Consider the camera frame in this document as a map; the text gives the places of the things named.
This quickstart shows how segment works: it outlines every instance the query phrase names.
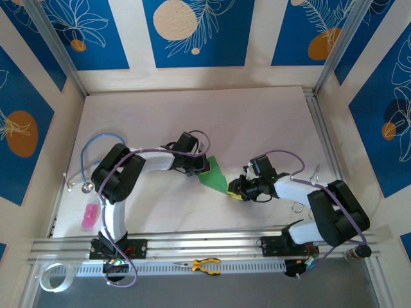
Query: orange circle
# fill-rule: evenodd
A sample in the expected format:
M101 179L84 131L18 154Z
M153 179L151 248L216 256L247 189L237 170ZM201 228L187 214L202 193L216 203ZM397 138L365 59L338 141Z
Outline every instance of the orange circle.
M6 120L8 147L20 157L30 157L36 150L39 130L34 117L27 111L12 112Z
M82 53L87 48L84 42L82 40L78 40L77 38L75 38L74 40L70 42L70 46L71 48L73 48L75 51L78 51L79 53Z
M318 34L308 47L308 56L313 60L326 60L340 32L340 28L331 28Z
M383 126L383 137L390 141L396 136L396 126L394 123L387 122Z

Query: green paper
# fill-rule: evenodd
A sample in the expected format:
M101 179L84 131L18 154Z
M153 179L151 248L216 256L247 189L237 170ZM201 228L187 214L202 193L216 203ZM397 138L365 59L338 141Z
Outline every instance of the green paper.
M210 171L198 176L200 183L223 194L227 194L228 184L221 172L220 166L214 156L207 159L210 163Z

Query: pliers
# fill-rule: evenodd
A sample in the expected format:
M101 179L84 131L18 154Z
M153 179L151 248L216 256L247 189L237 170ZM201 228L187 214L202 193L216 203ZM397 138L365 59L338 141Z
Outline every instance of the pliers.
M206 270L205 268L202 268L200 266L201 264L205 264L205 263L208 263L208 262L221 263L221 260L216 259L216 258L208 258L208 259L204 259L204 260L193 260L193 262L178 262L178 263L174 263L174 265L180 266L182 268L191 267L192 271L202 271L203 273L206 273L206 274L212 275L212 276L217 276L217 275L221 274L221 271L209 271L209 270Z

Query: white board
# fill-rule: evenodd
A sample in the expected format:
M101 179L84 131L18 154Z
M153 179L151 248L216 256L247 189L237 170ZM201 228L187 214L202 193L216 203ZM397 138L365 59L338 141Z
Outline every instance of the white board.
M308 179L320 164L320 180L335 179L300 87L91 95L85 102L69 174L79 170L80 151L97 133L118 133L130 147L152 148L176 141L190 130L209 135L208 156L216 157L228 182L240 175L251 158L272 149L300 155L307 165L301 178ZM113 138L98 139L87 149L85 165L103 158L114 143ZM273 154L270 159L278 173L300 168L288 155ZM89 198L81 193L81 185L70 193L65 189L54 237L98 233L100 220L90 230L81 226ZM308 211L294 214L291 204L288 200L242 202L200 184L196 177L154 171L141 174L127 199L126 225L129 233L174 232L308 219Z

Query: tape roll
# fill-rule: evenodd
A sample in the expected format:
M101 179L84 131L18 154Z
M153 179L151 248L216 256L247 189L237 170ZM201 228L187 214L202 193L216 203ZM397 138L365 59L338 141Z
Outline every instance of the tape roll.
M64 278L63 282L57 286L53 287L50 284L51 272L53 268L57 266L63 266L66 268L66 277ZM71 286L73 283L74 277L76 276L76 270L70 264L64 263L54 263L49 265L40 275L40 286L43 290L47 292L62 292L65 291Z

